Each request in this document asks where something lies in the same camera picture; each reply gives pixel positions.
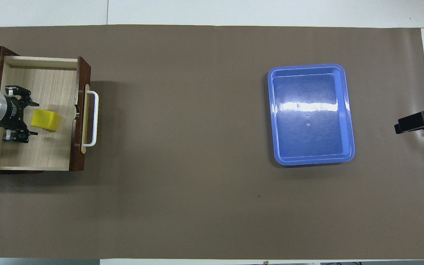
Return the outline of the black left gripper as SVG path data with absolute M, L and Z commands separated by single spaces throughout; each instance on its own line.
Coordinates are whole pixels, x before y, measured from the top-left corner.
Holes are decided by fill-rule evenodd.
M 28 143 L 31 136 L 38 135 L 36 131 L 30 131 L 24 122 L 24 109 L 26 107 L 38 107 L 40 104 L 31 98 L 31 92 L 18 85 L 5 86 L 7 96 L 5 114 L 0 119 L 0 127 L 5 129 L 2 136 L 3 142 Z

